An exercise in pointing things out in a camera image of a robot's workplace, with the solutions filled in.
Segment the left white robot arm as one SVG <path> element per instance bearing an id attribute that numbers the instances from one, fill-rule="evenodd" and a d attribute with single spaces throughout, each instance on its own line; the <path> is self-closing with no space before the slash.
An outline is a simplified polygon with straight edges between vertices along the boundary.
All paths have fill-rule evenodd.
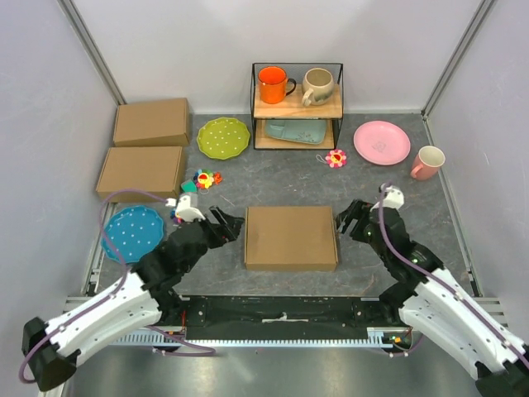
<path id="1" fill-rule="evenodd" d="M 210 250 L 235 241 L 244 220 L 212 206 L 211 222 L 198 213 L 143 255 L 102 293 L 50 320 L 24 324 L 19 380 L 46 392 L 62 385 L 79 366 L 119 337 L 158 322 L 172 325 L 183 304 L 174 291 L 184 275 Z"/>

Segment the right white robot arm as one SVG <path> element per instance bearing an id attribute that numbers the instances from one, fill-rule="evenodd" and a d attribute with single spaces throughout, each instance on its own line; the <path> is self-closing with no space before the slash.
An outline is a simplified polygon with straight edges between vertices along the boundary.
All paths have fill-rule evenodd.
<path id="1" fill-rule="evenodd" d="M 397 281 L 380 296 L 380 319 L 404 323 L 454 358 L 482 396 L 528 394 L 528 345 L 458 284 L 443 262 L 412 240 L 398 205 L 354 200 L 336 227 L 368 244 Z"/>

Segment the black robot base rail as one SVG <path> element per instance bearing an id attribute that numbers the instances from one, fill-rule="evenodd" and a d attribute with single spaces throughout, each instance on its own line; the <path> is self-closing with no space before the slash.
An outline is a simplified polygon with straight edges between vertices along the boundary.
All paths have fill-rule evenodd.
<path id="1" fill-rule="evenodd" d="M 341 296 L 221 296 L 188 295 L 166 317 L 168 322 L 206 327 L 217 323 L 267 323 L 277 320 L 336 323 L 354 328 L 402 327 L 389 304 L 377 298 Z"/>

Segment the brown cardboard box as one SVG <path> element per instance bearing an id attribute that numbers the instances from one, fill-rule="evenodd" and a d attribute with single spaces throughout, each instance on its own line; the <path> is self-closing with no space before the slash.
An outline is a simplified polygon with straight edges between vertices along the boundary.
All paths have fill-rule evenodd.
<path id="1" fill-rule="evenodd" d="M 248 207 L 244 263 L 252 271 L 335 271 L 338 248 L 332 208 Z"/>

